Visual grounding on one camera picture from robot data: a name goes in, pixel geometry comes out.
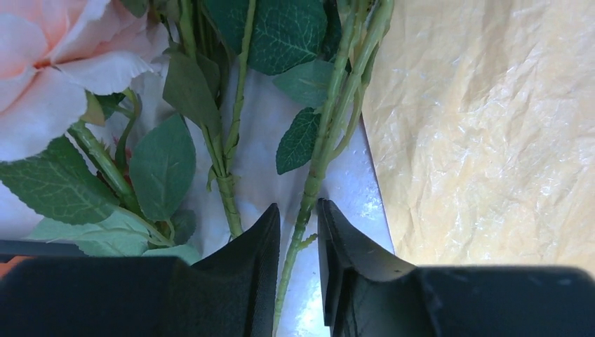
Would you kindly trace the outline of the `orange yellow wrapping paper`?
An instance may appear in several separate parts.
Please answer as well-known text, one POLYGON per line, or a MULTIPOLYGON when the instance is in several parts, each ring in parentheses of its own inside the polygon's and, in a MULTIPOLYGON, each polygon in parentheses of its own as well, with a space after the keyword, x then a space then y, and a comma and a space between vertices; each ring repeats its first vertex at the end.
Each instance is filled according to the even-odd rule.
POLYGON ((594 271, 593 1, 397 1, 363 118, 398 256, 594 271))

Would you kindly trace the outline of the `pink brown rose stem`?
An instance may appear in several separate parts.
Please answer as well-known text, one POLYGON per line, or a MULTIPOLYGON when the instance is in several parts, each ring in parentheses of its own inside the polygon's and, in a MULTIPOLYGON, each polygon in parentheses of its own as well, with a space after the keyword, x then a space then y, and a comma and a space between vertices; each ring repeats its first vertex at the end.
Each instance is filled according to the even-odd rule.
POLYGON ((196 136, 228 187, 202 1, 1 2, 1 238, 201 260, 196 136))

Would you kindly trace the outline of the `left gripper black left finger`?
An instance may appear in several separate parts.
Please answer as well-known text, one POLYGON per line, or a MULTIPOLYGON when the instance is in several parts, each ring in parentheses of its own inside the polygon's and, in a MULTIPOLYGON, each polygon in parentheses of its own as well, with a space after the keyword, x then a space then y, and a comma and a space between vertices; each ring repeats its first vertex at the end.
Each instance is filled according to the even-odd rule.
POLYGON ((41 256, 1 279, 2 336, 271 336, 280 215, 195 264, 41 256))

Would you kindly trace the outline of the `pink cream rose stem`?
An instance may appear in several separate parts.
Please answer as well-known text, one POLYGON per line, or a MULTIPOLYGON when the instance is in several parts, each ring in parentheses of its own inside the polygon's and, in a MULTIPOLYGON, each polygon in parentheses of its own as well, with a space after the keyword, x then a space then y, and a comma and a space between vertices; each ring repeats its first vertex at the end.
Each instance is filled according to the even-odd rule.
POLYGON ((346 148, 361 116, 393 1, 207 1, 206 10, 247 69, 272 75, 302 110, 276 151, 278 174, 308 166, 300 209, 276 292, 278 324, 305 230, 329 164, 346 148))

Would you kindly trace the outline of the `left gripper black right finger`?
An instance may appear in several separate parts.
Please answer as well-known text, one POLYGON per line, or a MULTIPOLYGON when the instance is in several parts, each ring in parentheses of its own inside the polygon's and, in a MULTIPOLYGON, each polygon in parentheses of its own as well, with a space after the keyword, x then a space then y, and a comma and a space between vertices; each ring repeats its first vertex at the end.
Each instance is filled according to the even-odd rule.
POLYGON ((594 280, 558 266, 416 266, 319 199, 323 319, 332 336, 593 336, 594 280))

